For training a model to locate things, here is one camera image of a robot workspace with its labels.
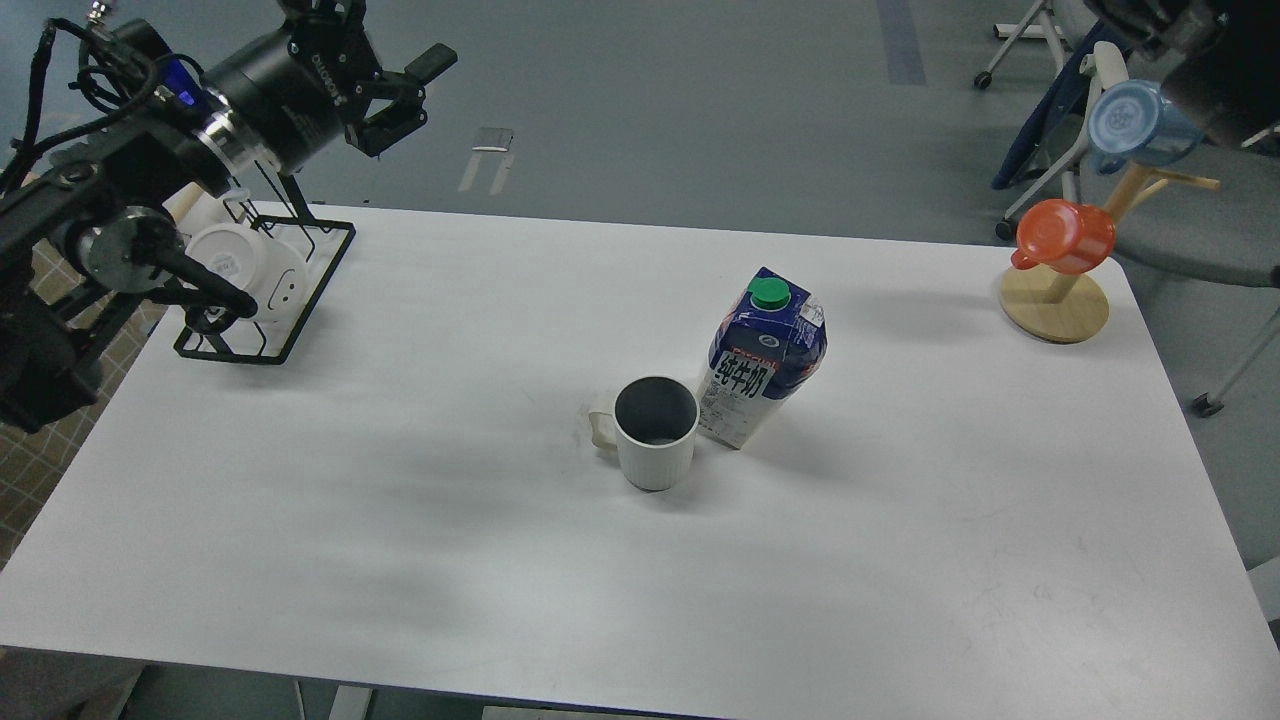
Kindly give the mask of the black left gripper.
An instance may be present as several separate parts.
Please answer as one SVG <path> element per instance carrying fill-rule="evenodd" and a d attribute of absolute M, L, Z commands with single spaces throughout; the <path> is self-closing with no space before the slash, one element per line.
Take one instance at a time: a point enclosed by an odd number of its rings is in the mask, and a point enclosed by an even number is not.
<path fill-rule="evenodd" d="M 376 158 L 428 122 L 426 87 L 458 53 L 434 44 L 403 70 L 380 63 L 365 1 L 282 1 L 284 20 L 204 72 L 238 141 L 282 174 L 335 138 Z"/>

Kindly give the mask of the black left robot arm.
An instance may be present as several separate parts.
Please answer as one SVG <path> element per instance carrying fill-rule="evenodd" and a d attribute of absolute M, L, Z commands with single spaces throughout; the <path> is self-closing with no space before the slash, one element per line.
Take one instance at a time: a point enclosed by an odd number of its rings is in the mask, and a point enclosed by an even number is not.
<path fill-rule="evenodd" d="M 155 28 L 44 23 L 26 126 L 3 170 L 3 423 L 33 434 L 99 401 L 99 359 L 143 302 L 264 309 L 192 259 L 164 202 L 188 184 L 218 197 L 271 167 L 293 174 L 335 138 L 375 158 L 428 120 L 428 86 L 458 60 L 435 44 L 381 65 L 362 1 L 283 1 L 282 24 L 202 70 Z"/>

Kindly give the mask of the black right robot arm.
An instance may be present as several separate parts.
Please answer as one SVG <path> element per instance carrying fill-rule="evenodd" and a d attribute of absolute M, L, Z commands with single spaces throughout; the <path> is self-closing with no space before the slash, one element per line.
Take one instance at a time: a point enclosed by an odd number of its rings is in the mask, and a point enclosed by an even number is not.
<path fill-rule="evenodd" d="M 1175 53 L 1164 95 L 1222 149 L 1277 156 L 1276 1 L 1088 1 L 1149 60 Z"/>

